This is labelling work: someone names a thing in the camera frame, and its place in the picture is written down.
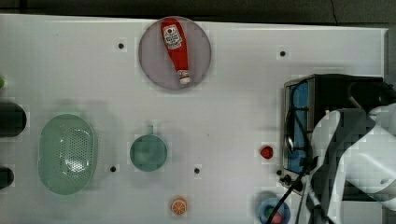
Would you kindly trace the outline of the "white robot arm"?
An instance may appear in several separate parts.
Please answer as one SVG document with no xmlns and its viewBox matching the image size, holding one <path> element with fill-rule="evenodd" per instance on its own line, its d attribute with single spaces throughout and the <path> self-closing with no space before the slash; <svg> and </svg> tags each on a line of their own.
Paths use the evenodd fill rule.
<svg viewBox="0 0 396 224">
<path fill-rule="evenodd" d="M 395 209 L 394 104 L 326 114 L 314 128 L 311 146 L 316 164 L 306 179 L 301 222 L 341 224 L 346 182 Z"/>
</svg>

